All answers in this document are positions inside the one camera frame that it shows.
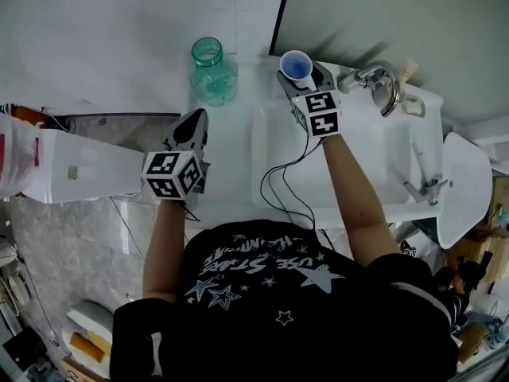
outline bottle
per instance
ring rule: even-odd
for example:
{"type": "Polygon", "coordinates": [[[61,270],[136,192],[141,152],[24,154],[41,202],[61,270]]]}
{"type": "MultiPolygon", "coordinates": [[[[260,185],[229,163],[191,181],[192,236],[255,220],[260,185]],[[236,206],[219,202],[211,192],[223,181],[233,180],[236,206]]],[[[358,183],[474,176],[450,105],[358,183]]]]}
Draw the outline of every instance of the bottle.
{"type": "Polygon", "coordinates": [[[201,38],[192,46],[191,54],[189,82],[198,98],[212,107],[233,100],[239,70],[233,57],[223,53],[221,43],[213,37],[201,38]]]}

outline cable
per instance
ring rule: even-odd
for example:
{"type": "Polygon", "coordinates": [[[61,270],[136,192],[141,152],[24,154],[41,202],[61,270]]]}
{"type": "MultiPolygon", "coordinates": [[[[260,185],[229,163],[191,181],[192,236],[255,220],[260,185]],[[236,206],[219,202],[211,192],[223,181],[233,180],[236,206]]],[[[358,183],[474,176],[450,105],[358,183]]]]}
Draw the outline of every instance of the cable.
{"type": "Polygon", "coordinates": [[[285,169],[283,170],[283,181],[285,182],[286,186],[288,187],[289,191],[293,194],[293,196],[295,198],[297,198],[301,204],[303,204],[310,212],[311,212],[311,217],[313,218],[312,222],[313,222],[313,231],[315,230],[316,228],[316,219],[315,219],[315,214],[313,213],[313,210],[309,207],[309,205],[307,205],[301,198],[299,198],[297,196],[297,194],[291,189],[291,187],[289,186],[288,182],[286,182],[286,179],[285,179],[285,174],[286,174],[286,169],[288,167],[285,167],[285,169]]]}
{"type": "Polygon", "coordinates": [[[122,216],[122,213],[120,212],[119,207],[116,205],[115,201],[113,201],[113,198],[111,198],[111,197],[108,197],[108,198],[110,198],[111,202],[113,203],[113,206],[115,207],[115,209],[119,213],[120,219],[122,220],[122,222],[126,226],[126,229],[129,232],[129,235],[130,235],[131,239],[133,240],[133,244],[134,244],[134,247],[136,248],[136,251],[140,255],[140,258],[142,258],[143,263],[145,263],[145,258],[143,257],[142,253],[140,252],[140,249],[138,248],[138,245],[136,244],[136,240],[134,240],[134,236],[133,236],[132,232],[130,231],[129,225],[127,224],[126,220],[124,220],[124,217],[122,216]]]}
{"type": "MultiPolygon", "coordinates": [[[[306,136],[306,140],[305,140],[305,148],[304,148],[304,152],[302,153],[302,156],[304,156],[305,152],[308,150],[308,145],[309,145],[309,136],[306,136]]],[[[275,173],[276,171],[278,170],[274,170],[274,171],[271,171],[269,173],[269,187],[270,187],[270,190],[272,191],[272,194],[276,197],[276,199],[279,201],[279,204],[281,205],[281,208],[283,208],[286,212],[286,215],[288,216],[288,219],[289,221],[294,224],[293,222],[293,219],[292,219],[292,216],[289,214],[289,211],[288,209],[285,207],[285,205],[283,204],[283,202],[279,199],[278,195],[276,194],[276,192],[274,191],[274,188],[272,187],[272,182],[270,181],[271,177],[272,177],[272,174],[275,173]]]]}
{"type": "MultiPolygon", "coordinates": [[[[275,167],[271,168],[270,170],[268,170],[268,171],[265,173],[265,175],[263,176],[262,180],[260,181],[260,196],[263,198],[263,200],[264,200],[264,201],[265,201],[268,205],[270,205],[270,206],[271,206],[272,208],[274,208],[274,209],[277,209],[278,211],[286,212],[286,214],[288,214],[288,215],[290,215],[290,213],[293,213],[293,214],[296,214],[296,215],[304,216],[304,217],[308,218],[308,219],[309,219],[309,220],[313,223],[313,227],[314,227],[314,221],[313,221],[313,219],[312,219],[311,217],[309,217],[308,215],[306,215],[306,214],[304,214],[304,213],[301,213],[301,212],[289,211],[289,210],[288,210],[288,209],[284,206],[284,204],[283,204],[283,203],[281,203],[281,201],[280,201],[280,204],[282,204],[282,209],[281,209],[281,208],[279,208],[279,207],[277,207],[277,206],[275,206],[274,204],[270,203],[270,202],[269,202],[269,200],[267,200],[267,199],[265,198],[265,196],[263,195],[263,182],[265,181],[265,178],[267,177],[267,175],[269,175],[269,176],[271,177],[271,176],[272,176],[272,174],[273,174],[273,173],[275,173],[276,171],[283,170],[283,169],[285,169],[285,168],[287,168],[287,167],[293,166],[293,165],[295,165],[295,164],[297,164],[297,163],[301,162],[301,161],[302,161],[302,160],[304,160],[306,157],[308,157],[308,156],[309,156],[309,155],[310,155],[313,151],[315,151],[315,150],[316,150],[316,149],[317,149],[317,148],[318,148],[318,147],[319,147],[319,146],[320,146],[323,142],[324,142],[324,139],[321,139],[321,140],[317,143],[317,145],[316,145],[316,146],[314,146],[314,148],[313,148],[312,150],[310,150],[308,153],[306,153],[307,148],[308,148],[308,145],[309,145],[309,136],[307,136],[307,139],[306,139],[306,146],[305,146],[305,150],[304,150],[304,152],[303,152],[302,156],[300,156],[299,158],[297,158],[296,160],[294,160],[294,161],[292,161],[292,162],[289,162],[289,163],[282,164],[282,165],[280,165],[280,166],[275,166],[275,167]]],[[[277,198],[277,199],[279,199],[279,198],[278,198],[278,196],[277,196],[277,194],[276,194],[276,193],[275,193],[275,191],[274,191],[274,188],[272,187],[272,183],[270,182],[270,179],[269,179],[269,187],[270,187],[271,191],[273,192],[273,194],[276,196],[276,198],[277,198]]]]}
{"type": "Polygon", "coordinates": [[[65,127],[63,127],[63,126],[60,124],[60,122],[59,122],[58,120],[56,120],[56,117],[55,117],[55,116],[51,115],[50,113],[46,113],[46,109],[47,109],[47,107],[42,107],[42,108],[41,108],[42,113],[44,113],[45,115],[48,115],[50,118],[52,118],[52,119],[56,122],[56,124],[57,124],[58,126],[60,126],[60,127],[61,127],[61,129],[62,129],[63,131],[65,131],[65,132],[67,132],[67,133],[71,134],[71,132],[70,132],[70,131],[68,131],[65,127]]]}
{"type": "Polygon", "coordinates": [[[142,188],[137,193],[122,194],[122,197],[134,197],[134,196],[138,195],[141,191],[143,191],[145,189],[145,187],[146,187],[146,183],[144,182],[142,188]]]}
{"type": "Polygon", "coordinates": [[[331,245],[331,248],[333,249],[333,251],[336,251],[336,249],[334,248],[334,245],[332,244],[330,238],[327,235],[327,232],[324,229],[318,229],[318,232],[320,232],[323,236],[325,236],[325,238],[327,239],[328,244],[331,245]]]}
{"type": "Polygon", "coordinates": [[[185,219],[186,219],[186,220],[191,220],[192,222],[201,222],[198,218],[196,218],[196,217],[194,216],[194,214],[193,214],[191,211],[189,211],[189,210],[186,208],[186,206],[185,206],[184,202],[181,202],[181,205],[182,205],[182,208],[183,208],[183,209],[184,209],[184,210],[185,210],[185,211],[186,211],[186,212],[187,212],[190,216],[192,216],[192,217],[194,218],[194,219],[192,220],[191,218],[189,218],[189,217],[187,216],[187,217],[185,217],[185,219]]]}

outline red label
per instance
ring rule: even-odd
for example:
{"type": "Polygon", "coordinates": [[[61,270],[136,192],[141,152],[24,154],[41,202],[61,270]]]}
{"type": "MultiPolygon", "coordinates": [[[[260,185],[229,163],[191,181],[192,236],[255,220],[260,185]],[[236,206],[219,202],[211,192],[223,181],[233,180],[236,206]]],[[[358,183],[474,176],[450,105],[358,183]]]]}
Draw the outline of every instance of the red label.
{"type": "Polygon", "coordinates": [[[33,160],[33,164],[38,167],[39,166],[39,138],[35,138],[35,156],[33,160]]]}
{"type": "Polygon", "coordinates": [[[6,151],[6,136],[4,134],[0,134],[0,181],[2,180],[3,159],[5,158],[5,151],[6,151]]]}

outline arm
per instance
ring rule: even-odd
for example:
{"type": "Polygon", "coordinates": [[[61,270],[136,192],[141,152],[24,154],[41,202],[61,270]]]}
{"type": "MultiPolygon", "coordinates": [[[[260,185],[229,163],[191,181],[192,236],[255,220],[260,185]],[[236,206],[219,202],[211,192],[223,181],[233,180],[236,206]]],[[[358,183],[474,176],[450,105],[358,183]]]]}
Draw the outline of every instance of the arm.
{"type": "Polygon", "coordinates": [[[185,211],[175,201],[161,201],[143,271],[143,298],[177,299],[184,258],[185,211]]]}
{"type": "Polygon", "coordinates": [[[399,253],[382,205],[343,136],[328,137],[324,153],[353,259],[366,267],[382,255],[399,253]]]}

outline white wall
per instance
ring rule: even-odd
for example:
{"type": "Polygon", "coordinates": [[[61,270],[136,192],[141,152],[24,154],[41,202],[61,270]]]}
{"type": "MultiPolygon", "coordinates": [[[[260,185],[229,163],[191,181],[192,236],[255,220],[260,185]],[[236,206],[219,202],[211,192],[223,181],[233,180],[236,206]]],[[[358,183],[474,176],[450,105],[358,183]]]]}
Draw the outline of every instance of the white wall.
{"type": "Polygon", "coordinates": [[[414,82],[460,123],[509,114],[509,0],[288,0],[277,54],[419,63],[414,82]]]}
{"type": "Polygon", "coordinates": [[[486,153],[493,170],[509,174],[509,116],[466,124],[457,132],[486,153]]]}
{"type": "Polygon", "coordinates": [[[281,0],[0,0],[0,103],[187,110],[192,43],[268,53],[281,0]]]}

